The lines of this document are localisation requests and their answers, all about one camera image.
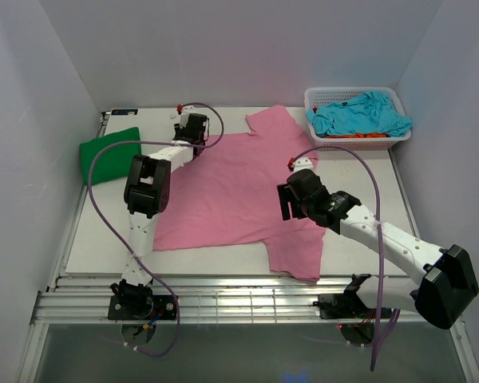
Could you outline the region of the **pink t shirt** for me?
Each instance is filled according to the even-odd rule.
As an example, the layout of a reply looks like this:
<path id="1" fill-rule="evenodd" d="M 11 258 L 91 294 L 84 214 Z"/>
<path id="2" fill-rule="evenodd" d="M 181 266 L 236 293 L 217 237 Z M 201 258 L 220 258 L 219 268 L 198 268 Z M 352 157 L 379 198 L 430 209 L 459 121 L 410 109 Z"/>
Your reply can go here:
<path id="1" fill-rule="evenodd" d="M 325 230 L 309 219 L 285 221 L 277 187 L 289 159 L 311 146 L 282 105 L 248 115 L 249 132 L 221 141 L 171 174 L 170 197 L 153 240 L 156 251 L 262 242 L 269 267 L 319 279 Z"/>

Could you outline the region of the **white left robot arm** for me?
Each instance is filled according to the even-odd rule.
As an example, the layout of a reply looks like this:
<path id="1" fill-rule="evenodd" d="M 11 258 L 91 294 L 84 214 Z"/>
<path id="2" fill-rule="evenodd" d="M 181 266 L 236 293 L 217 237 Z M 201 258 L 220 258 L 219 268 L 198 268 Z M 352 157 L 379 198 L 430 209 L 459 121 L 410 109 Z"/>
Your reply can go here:
<path id="1" fill-rule="evenodd" d="M 283 107 L 251 115 L 247 124 L 249 132 L 206 145 L 207 117 L 183 113 L 171 146 L 134 156 L 124 193 L 133 250 L 124 285 L 148 285 L 140 260 L 154 250 L 254 242 L 265 244 L 271 270 L 315 276 L 300 247 L 302 227 L 281 219 L 277 187 L 287 176 L 285 158 L 307 139 Z"/>

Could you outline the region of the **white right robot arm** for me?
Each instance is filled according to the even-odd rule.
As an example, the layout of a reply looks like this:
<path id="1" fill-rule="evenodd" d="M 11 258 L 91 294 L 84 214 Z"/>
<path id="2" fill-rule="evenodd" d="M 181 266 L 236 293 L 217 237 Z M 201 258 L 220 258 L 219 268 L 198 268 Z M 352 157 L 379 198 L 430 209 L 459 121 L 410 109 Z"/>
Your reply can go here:
<path id="1" fill-rule="evenodd" d="M 319 299 L 335 316 L 362 317 L 380 306 L 420 314 L 439 329 L 449 329 L 479 293 L 469 253 L 458 245 L 445 249 L 390 223 L 379 223 L 369 208 L 345 191 L 330 193 L 310 169 L 291 175 L 277 187 L 285 220 L 309 219 L 372 251 L 404 271 L 408 282 L 384 282 L 381 276 L 354 275 L 342 294 Z"/>

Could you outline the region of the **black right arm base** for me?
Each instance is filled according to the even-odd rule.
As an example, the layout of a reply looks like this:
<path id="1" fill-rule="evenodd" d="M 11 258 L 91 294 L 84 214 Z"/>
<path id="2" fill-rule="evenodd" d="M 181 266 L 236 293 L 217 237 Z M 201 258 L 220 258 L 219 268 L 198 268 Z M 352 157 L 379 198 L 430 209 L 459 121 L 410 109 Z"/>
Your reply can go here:
<path id="1" fill-rule="evenodd" d="M 357 296 L 357 287 L 346 288 L 341 294 L 320 294 L 312 302 L 321 319 L 354 319 L 356 322 L 340 323 L 344 339 L 357 347 L 371 346 L 374 341 L 376 309 L 368 308 Z"/>

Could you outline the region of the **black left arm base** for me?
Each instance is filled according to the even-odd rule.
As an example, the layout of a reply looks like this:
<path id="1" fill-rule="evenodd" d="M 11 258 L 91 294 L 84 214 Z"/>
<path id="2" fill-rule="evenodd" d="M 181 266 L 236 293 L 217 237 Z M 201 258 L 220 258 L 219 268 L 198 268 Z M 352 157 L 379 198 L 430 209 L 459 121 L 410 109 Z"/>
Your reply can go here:
<path id="1" fill-rule="evenodd" d="M 171 295 L 147 297 L 139 306 L 112 296 L 106 318 L 121 324 L 124 342 L 132 346 L 147 345 L 159 324 L 176 321 L 176 305 Z"/>

